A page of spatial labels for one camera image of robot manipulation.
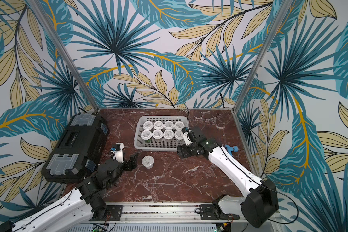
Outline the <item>foil topped yogurt cup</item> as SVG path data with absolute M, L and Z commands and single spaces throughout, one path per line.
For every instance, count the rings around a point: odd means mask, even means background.
M 142 159 L 142 165 L 147 169 L 151 169 L 154 165 L 154 158 L 152 156 L 144 156 Z

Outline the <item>white lidded yogurt cup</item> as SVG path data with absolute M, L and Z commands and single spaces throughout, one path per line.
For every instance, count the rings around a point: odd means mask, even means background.
M 154 128 L 154 123 L 153 122 L 151 122 L 151 121 L 145 121 L 144 123 L 143 123 L 143 129 L 144 130 L 152 130 Z
M 162 121 L 156 121 L 153 124 L 154 130 L 162 130 L 164 129 L 164 123 Z
M 170 141 L 170 140 L 172 140 L 174 137 L 175 137 L 175 133 L 174 133 L 172 130 L 165 130 L 165 131 L 163 132 L 163 138 L 164 138 L 166 141 Z
M 165 130 L 173 130 L 175 127 L 175 124 L 172 121 L 166 121 L 164 123 Z
M 176 130 L 174 135 L 175 135 L 176 140 L 178 140 L 178 141 L 183 140 L 183 132 L 181 130 Z
M 185 124 L 182 121 L 178 121 L 174 124 L 174 128 L 178 131 L 181 131 L 185 127 Z
M 152 137 L 156 140 L 161 140 L 163 138 L 163 131 L 156 129 L 152 132 Z
M 150 130 L 143 130 L 141 138 L 145 143 L 150 143 L 152 139 L 152 132 Z

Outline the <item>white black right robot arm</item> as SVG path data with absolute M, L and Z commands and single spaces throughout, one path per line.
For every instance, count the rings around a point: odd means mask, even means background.
M 241 165 L 224 146 L 204 135 L 183 135 L 184 144 L 177 147 L 180 158 L 203 156 L 216 165 L 239 189 L 242 198 L 224 196 L 216 203 L 223 214 L 242 215 L 255 228 L 260 228 L 278 210 L 276 186 L 263 181 Z

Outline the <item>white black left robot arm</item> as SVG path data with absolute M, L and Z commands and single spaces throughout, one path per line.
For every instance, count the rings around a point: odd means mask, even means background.
M 112 188 L 124 172 L 137 168 L 138 153 L 123 163 L 109 159 L 83 179 L 61 199 L 17 222 L 6 221 L 0 232 L 62 232 L 91 219 L 107 222 L 119 220 L 122 206 L 108 206 L 104 191 Z

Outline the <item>white plastic perforated basket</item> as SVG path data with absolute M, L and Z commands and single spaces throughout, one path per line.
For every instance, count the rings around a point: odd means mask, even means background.
M 185 142 L 183 140 L 177 140 L 175 137 L 171 140 L 166 140 L 164 137 L 156 140 L 153 137 L 149 142 L 146 142 L 141 137 L 141 133 L 144 131 L 143 124 L 146 121 L 150 121 L 152 123 L 156 121 L 161 121 L 163 123 L 167 121 L 171 121 L 174 124 L 177 122 L 183 122 L 184 127 L 188 127 L 188 118 L 180 117 L 180 116 L 142 116 L 138 120 L 138 124 L 135 130 L 134 136 L 134 146 L 136 149 L 143 151 L 167 151 L 167 152 L 176 152 L 177 147 L 183 145 Z

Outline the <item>blue plastic faucet toy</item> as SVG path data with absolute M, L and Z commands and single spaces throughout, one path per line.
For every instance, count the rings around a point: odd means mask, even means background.
M 232 154 L 233 152 L 238 152 L 239 151 L 238 146 L 225 145 L 225 148 L 227 149 L 229 154 Z

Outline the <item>black plastic toolbox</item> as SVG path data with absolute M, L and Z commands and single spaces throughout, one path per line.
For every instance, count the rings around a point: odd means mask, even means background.
M 81 182 L 96 171 L 108 134 L 107 120 L 101 115 L 73 116 L 41 170 L 42 176 L 48 182 Z

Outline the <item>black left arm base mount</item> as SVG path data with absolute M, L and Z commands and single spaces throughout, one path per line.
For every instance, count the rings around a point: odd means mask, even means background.
M 123 205 L 106 205 L 94 212 L 90 221 L 120 221 Z

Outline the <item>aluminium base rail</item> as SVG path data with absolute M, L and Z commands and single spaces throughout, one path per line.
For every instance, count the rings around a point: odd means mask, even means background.
M 260 228 L 251 226 L 243 216 L 239 220 L 201 220 L 195 213 L 199 205 L 211 203 L 108 203 L 108 205 L 123 205 L 120 221 L 87 221 L 73 226 L 63 232 L 90 232 L 93 227 L 106 232 L 119 231 L 204 231 L 205 227 L 215 227 L 217 224 L 230 223 L 233 231 L 245 232 L 284 232 L 285 226 L 267 221 Z

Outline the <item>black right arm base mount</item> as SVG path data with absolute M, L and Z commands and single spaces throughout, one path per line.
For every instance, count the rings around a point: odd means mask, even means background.
M 220 208 L 214 204 L 199 205 L 195 213 L 200 215 L 201 220 L 239 220 L 239 215 L 224 214 Z

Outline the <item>right aluminium frame post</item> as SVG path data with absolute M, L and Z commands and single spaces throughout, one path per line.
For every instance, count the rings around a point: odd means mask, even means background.
M 235 103 L 235 106 L 233 108 L 233 113 L 236 115 L 238 111 L 241 108 L 241 105 L 247 95 L 248 89 L 250 88 L 253 78 L 255 77 L 257 70 L 266 55 L 268 49 L 270 48 L 270 45 L 273 42 L 274 37 L 276 36 L 277 32 L 279 31 L 280 25 L 283 23 L 285 15 L 288 13 L 288 10 L 292 4 L 292 1 L 282 1 L 280 8 L 276 14 L 276 17 L 272 21 L 271 29 L 269 33 L 266 34 L 265 40 L 262 43 L 262 46 L 259 50 L 259 53 L 255 59 L 255 62 L 253 63 L 253 66 L 250 69 L 250 72 L 244 82 L 243 88 L 241 89 L 241 92 L 238 96 L 238 99 Z

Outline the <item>aluminium frame post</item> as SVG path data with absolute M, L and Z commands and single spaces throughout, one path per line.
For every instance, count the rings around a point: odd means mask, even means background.
M 285 15 L 288 13 L 288 10 L 292 4 L 292 1 L 282 1 L 280 8 L 276 14 L 276 17 L 272 21 L 271 29 L 269 33 L 266 34 L 265 40 L 262 43 L 262 46 L 259 50 L 259 53 L 255 59 L 255 62 L 253 63 L 253 66 L 250 69 L 250 72 L 244 82 L 243 88 L 241 89 L 241 92 L 238 96 L 238 99 L 235 103 L 235 106 L 233 108 L 233 113 L 236 115 L 238 111 L 241 108 L 241 105 L 247 95 L 248 89 L 250 88 L 253 78 L 255 77 L 257 70 L 266 55 L 268 49 L 270 48 L 270 45 L 273 42 L 274 37 L 276 36 L 277 32 L 279 31 L 280 25 L 283 23 Z
M 51 41 L 53 42 L 55 48 L 58 50 L 60 56 L 62 57 L 63 61 L 69 68 L 71 74 L 75 78 L 76 82 L 78 83 L 80 89 L 84 92 L 87 101 L 92 106 L 92 109 L 94 112 L 99 112 L 99 106 L 97 105 L 94 97 L 92 96 L 91 92 L 88 90 L 88 87 L 86 83 L 84 82 L 80 72 L 78 71 L 77 67 L 75 66 L 70 54 L 67 52 L 66 47 L 64 46 L 61 38 L 59 37 L 58 33 L 54 29 L 54 26 L 52 26 L 51 20 L 46 16 L 46 12 L 43 9 L 43 7 L 40 4 L 40 1 L 35 0 L 29 0 L 28 1 L 29 7 L 33 10 L 35 16 L 39 20 L 39 22 L 42 24 L 45 32 L 50 37 Z

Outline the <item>left aluminium frame post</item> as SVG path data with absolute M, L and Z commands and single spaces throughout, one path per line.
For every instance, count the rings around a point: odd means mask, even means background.
M 43 9 L 43 7 L 40 4 L 40 1 L 35 0 L 29 0 L 28 1 L 29 7 L 33 10 L 35 16 L 39 20 L 39 22 L 42 24 L 45 32 L 50 37 L 51 41 L 53 42 L 55 48 L 58 50 L 60 56 L 62 57 L 63 61 L 69 68 L 71 74 L 75 78 L 76 82 L 78 83 L 80 89 L 84 92 L 87 101 L 92 106 L 92 109 L 94 112 L 99 112 L 99 106 L 97 105 L 94 97 L 92 96 L 91 92 L 88 90 L 88 87 L 86 83 L 84 82 L 80 72 L 78 71 L 77 67 L 75 66 L 70 54 L 67 52 L 66 47 L 64 46 L 61 38 L 59 37 L 58 33 L 54 29 L 54 26 L 52 26 L 51 20 L 46 16 L 46 12 Z

